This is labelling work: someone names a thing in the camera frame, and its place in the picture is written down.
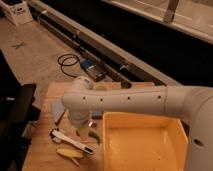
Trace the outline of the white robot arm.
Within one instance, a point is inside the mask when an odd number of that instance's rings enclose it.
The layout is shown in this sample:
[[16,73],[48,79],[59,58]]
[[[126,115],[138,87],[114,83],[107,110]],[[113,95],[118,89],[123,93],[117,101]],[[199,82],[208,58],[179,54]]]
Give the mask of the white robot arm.
[[80,76],[64,92],[62,104],[77,128],[87,124],[92,110],[180,119],[189,126],[184,171],[213,171],[213,87],[172,85],[97,91],[91,79]]

